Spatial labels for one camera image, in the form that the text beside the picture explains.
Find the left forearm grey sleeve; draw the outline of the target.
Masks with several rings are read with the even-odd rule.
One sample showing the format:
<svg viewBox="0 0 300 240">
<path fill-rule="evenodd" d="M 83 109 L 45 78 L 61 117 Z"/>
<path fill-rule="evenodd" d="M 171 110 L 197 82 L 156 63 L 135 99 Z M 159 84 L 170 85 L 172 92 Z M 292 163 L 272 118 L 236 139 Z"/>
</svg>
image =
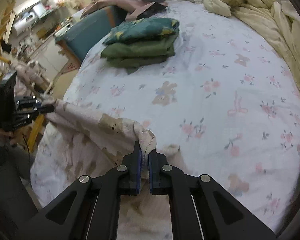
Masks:
<svg viewBox="0 0 300 240">
<path fill-rule="evenodd" d="M 6 206 L 15 194 L 26 197 L 23 181 L 30 181 L 30 169 L 34 157 L 23 150 L 18 141 L 21 132 L 5 132 L 0 129 L 0 205 Z"/>
</svg>

